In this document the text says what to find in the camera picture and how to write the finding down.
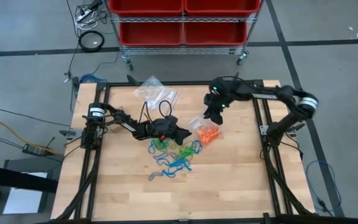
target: shelving cart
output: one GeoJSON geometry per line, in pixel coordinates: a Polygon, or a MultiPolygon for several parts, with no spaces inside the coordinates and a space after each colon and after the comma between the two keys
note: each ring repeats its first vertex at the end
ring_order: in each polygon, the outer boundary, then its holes
{"type": "MultiPolygon", "coordinates": [[[[244,63],[244,60],[247,58],[249,52],[247,51],[247,44],[249,42],[249,38],[252,34],[252,31],[254,30],[254,27],[256,25],[256,22],[259,18],[259,14],[261,12],[264,0],[254,0],[257,4],[257,11],[255,13],[251,12],[236,12],[231,13],[235,14],[238,17],[225,17],[226,14],[224,11],[220,11],[219,13],[204,13],[207,16],[201,17],[200,15],[203,15],[203,13],[200,13],[200,11],[194,10],[193,12],[190,12],[190,10],[182,9],[181,12],[178,14],[179,16],[176,17],[169,17],[168,14],[160,13],[164,17],[145,17],[150,16],[151,14],[147,13],[139,13],[139,15],[142,15],[142,17],[133,17],[136,16],[134,13],[121,13],[120,16],[117,14],[114,14],[111,12],[111,7],[109,7],[109,4],[111,4],[112,1],[108,2],[108,0],[103,0],[103,3],[106,7],[106,11],[108,13],[109,19],[111,21],[112,28],[114,30],[114,34],[116,36],[117,42],[119,43],[119,48],[121,51],[121,57],[127,64],[127,67],[129,70],[133,70],[133,64],[130,60],[128,55],[185,55],[185,54],[193,54],[193,55],[204,55],[204,54],[215,54],[215,55],[238,55],[237,59],[237,65],[242,65],[244,63]],[[180,23],[180,31],[178,32],[178,37],[182,38],[183,36],[185,39],[185,43],[179,41],[177,37],[171,35],[170,39],[171,42],[167,45],[163,45],[164,43],[160,44],[145,44],[140,45],[140,43],[137,43],[135,45],[125,45],[122,40],[123,34],[125,34],[125,31],[123,31],[123,27],[120,28],[121,33],[118,33],[116,23],[171,23],[176,22],[180,23]],[[251,23],[251,27],[249,31],[247,32],[247,28],[245,28],[244,34],[235,34],[237,39],[241,39],[241,37],[244,38],[243,43],[237,44],[236,42],[233,42],[231,44],[227,45],[216,45],[216,43],[211,43],[211,45],[208,44],[208,42],[205,42],[203,44],[199,43],[197,40],[197,35],[188,35],[186,37],[186,34],[183,34],[183,32],[186,32],[187,30],[198,30],[197,27],[194,27],[193,25],[188,23],[221,23],[221,24],[227,24],[231,23],[230,26],[236,26],[235,23],[244,23],[244,26],[246,27],[247,23],[251,23]]],[[[147,26],[143,26],[143,24],[138,24],[135,29],[147,29],[147,26]]],[[[218,35],[225,34],[224,32],[219,32],[220,30],[216,30],[216,33],[218,35]]]]}

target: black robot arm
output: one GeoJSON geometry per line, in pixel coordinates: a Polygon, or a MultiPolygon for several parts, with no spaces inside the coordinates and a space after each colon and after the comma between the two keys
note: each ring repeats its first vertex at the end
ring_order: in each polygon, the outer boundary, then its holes
{"type": "Polygon", "coordinates": [[[189,130],[177,126],[178,118],[172,115],[139,123],[123,110],[104,103],[91,103],[88,115],[83,117],[86,119],[86,127],[81,138],[83,148],[98,147],[101,144],[99,140],[101,138],[98,136],[103,133],[107,126],[112,124],[121,125],[130,131],[135,139],[140,141],[149,138],[158,138],[163,141],[165,138],[170,138],[175,140],[178,145],[182,145],[183,140],[191,135],[189,130]],[[113,120],[105,122],[104,120],[108,116],[112,116],[113,120]]]}
{"type": "Polygon", "coordinates": [[[266,135],[271,146],[278,146],[284,133],[290,131],[296,123],[312,118],[318,107],[318,100],[314,95],[303,90],[295,90],[288,85],[274,88],[257,87],[237,77],[219,77],[209,85],[209,93],[204,97],[204,104],[208,106],[204,118],[222,124],[221,112],[224,108],[228,108],[235,100],[248,101],[253,98],[279,100],[290,110],[281,121],[268,126],[266,135]]]}

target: floor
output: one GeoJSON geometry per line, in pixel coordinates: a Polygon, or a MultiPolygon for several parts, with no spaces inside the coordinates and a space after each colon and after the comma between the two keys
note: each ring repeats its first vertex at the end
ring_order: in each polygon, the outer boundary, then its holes
{"type": "MultiPolygon", "coordinates": [[[[80,0],[69,2],[73,9],[82,4],[80,0]]],[[[321,143],[327,162],[335,170],[343,213],[358,217],[358,0],[269,2],[272,4],[262,8],[250,38],[251,42],[266,43],[249,47],[250,55],[243,66],[237,67],[233,55],[133,56],[135,70],[131,75],[141,81],[151,75],[162,81],[211,80],[239,71],[246,79],[274,79],[297,87],[301,84],[320,101],[313,119],[318,136],[310,123],[298,134],[305,168],[316,160],[315,149],[321,143]]],[[[103,24],[98,29],[112,32],[111,26],[103,24]]],[[[105,37],[104,47],[114,50],[114,34],[105,37]]],[[[76,41],[64,1],[0,0],[0,108],[70,124],[71,84],[63,82],[63,74],[76,41]]],[[[99,63],[113,61],[116,54],[108,50],[77,54],[71,72],[74,76],[90,73],[99,63]]],[[[118,57],[115,64],[102,65],[96,75],[110,82],[125,82],[130,72],[118,57]]],[[[62,127],[2,111],[0,120],[37,144],[45,145],[55,136],[51,147],[64,150],[65,140],[57,132],[62,127]]],[[[19,143],[2,127],[0,137],[19,143]]],[[[0,167],[6,159],[31,157],[0,143],[0,167]]],[[[55,164],[42,161],[45,167],[55,164]]],[[[318,166],[311,167],[309,175],[313,188],[331,208],[318,166]]],[[[35,219],[44,221],[47,217],[48,211],[35,219]]],[[[29,220],[34,218],[5,217],[0,223],[31,223],[29,220]]]]}

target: metal wire shelf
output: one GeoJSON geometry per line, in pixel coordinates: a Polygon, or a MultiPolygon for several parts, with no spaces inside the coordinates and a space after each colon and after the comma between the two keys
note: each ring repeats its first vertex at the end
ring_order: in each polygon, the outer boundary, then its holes
{"type": "Polygon", "coordinates": [[[254,17],[114,17],[112,22],[256,22],[254,17]]]}
{"type": "Polygon", "coordinates": [[[241,55],[245,51],[244,46],[222,46],[222,47],[126,47],[122,46],[122,52],[127,55],[185,55],[185,54],[233,54],[241,55]]]}

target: orange object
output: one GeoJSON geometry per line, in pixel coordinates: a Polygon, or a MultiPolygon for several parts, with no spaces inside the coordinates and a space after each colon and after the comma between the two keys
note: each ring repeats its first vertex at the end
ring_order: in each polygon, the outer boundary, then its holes
{"type": "Polygon", "coordinates": [[[204,146],[207,146],[219,136],[221,130],[216,125],[213,125],[213,126],[202,126],[201,128],[199,128],[197,132],[200,142],[204,146]]]}

